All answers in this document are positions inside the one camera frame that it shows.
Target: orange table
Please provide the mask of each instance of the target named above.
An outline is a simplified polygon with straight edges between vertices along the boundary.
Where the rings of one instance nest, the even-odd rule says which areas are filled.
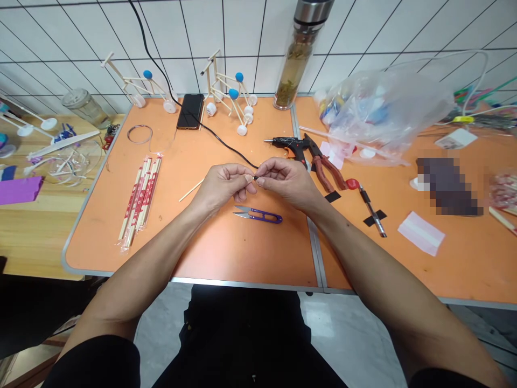
[[[298,98],[296,114],[300,126],[326,131],[318,119],[312,98]],[[308,133],[318,145],[323,137]],[[443,155],[434,145],[439,137],[418,137],[406,153],[410,167],[365,167],[345,162],[342,173],[345,179],[356,178],[368,191],[375,210],[382,209],[387,218],[382,221],[388,238],[381,238],[375,226],[368,228],[362,221],[369,217],[368,210],[358,191],[341,192],[342,198],[332,205],[356,227],[361,229],[404,264],[437,296],[446,302],[478,306],[517,308],[517,239],[497,220],[488,214],[482,217],[456,217],[436,215],[430,206],[429,193],[416,191],[409,181],[417,176],[415,159],[428,155]],[[451,153],[458,157],[465,181],[473,190],[483,195],[487,176],[501,169],[517,167],[517,140],[513,137],[480,137],[462,150]],[[323,187],[313,172],[320,191]],[[327,172],[327,177],[334,184]],[[408,214],[414,211],[434,227],[445,233],[438,254],[432,257],[422,252],[401,235],[397,229]],[[504,214],[514,225],[517,217]],[[351,293],[346,278],[332,248],[320,235],[317,250],[323,286],[326,292]]]
[[[221,105],[203,122],[230,146],[259,165],[285,151],[264,143],[274,136],[292,136],[291,112],[261,98],[254,107],[254,122],[244,137],[236,133],[238,120]],[[214,164],[246,164],[206,129],[174,133],[179,112],[168,114],[161,99],[149,99],[144,108],[132,107],[105,159],[63,250],[62,263],[72,272],[109,276],[137,252],[192,200],[178,200],[197,184]],[[149,143],[134,144],[127,133],[135,125],[153,130]],[[148,137],[148,129],[131,133],[134,141]],[[136,171],[146,155],[163,151],[163,162],[150,209],[147,228],[140,232],[128,254],[116,245]],[[190,243],[173,274],[173,281],[323,291],[319,266],[315,268],[308,221],[304,214],[271,192],[259,189],[245,205],[280,214],[281,224],[244,219],[232,213],[233,200],[209,221]]]

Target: blue ball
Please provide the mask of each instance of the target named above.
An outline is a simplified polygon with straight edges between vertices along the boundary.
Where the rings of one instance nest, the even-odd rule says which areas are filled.
[[[230,89],[230,90],[228,91],[228,94],[230,95],[230,98],[231,98],[232,100],[236,100],[236,99],[238,99],[238,98],[239,98],[239,92],[238,92],[238,91],[236,91],[235,89]]]

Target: glass bottle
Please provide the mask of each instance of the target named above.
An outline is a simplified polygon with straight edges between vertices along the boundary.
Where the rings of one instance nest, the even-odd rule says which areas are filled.
[[[334,0],[298,0],[292,37],[273,101],[275,108],[290,109],[294,103],[316,38],[329,17],[333,3]]]

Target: black tape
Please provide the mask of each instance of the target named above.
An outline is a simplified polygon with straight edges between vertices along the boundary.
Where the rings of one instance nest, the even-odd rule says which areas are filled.
[[[331,192],[330,194],[327,194],[327,195],[325,196],[325,199],[326,199],[327,201],[329,201],[329,203],[332,203],[332,202],[334,202],[336,199],[339,199],[339,198],[341,198],[341,195],[339,195],[339,193],[338,193],[337,191],[333,191],[333,192]]]
[[[382,210],[378,210],[376,211],[377,213],[377,217],[379,217],[379,219],[385,219],[387,217],[386,213],[384,213]],[[363,220],[363,222],[368,226],[372,226],[373,224],[375,224],[375,221],[373,220],[373,217],[370,216],[368,217],[367,219]]]

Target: smartphone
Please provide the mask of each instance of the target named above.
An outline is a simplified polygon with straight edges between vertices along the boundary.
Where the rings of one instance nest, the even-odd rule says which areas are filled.
[[[198,129],[201,113],[203,109],[202,94],[185,94],[183,97],[183,106],[179,112],[178,129]]]

